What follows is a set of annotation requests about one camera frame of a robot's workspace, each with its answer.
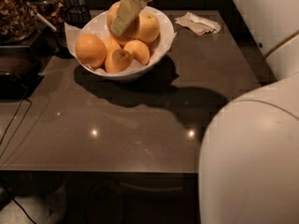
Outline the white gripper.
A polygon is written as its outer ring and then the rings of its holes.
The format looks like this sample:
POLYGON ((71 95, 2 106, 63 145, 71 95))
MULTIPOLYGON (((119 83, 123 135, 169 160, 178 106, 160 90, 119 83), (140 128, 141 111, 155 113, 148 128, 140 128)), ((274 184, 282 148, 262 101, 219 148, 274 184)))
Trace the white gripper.
POLYGON ((153 0, 120 0, 115 18, 112 20, 110 29, 117 35, 121 36, 138 17, 141 10, 146 6, 146 2, 153 0))

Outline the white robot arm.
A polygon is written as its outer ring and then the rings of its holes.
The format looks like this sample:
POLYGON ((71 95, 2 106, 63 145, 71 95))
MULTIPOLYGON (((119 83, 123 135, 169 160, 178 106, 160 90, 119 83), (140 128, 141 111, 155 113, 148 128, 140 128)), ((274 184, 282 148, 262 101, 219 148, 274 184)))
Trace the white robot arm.
POLYGON ((276 80, 207 126, 194 224, 299 224, 299 0, 233 2, 276 80))

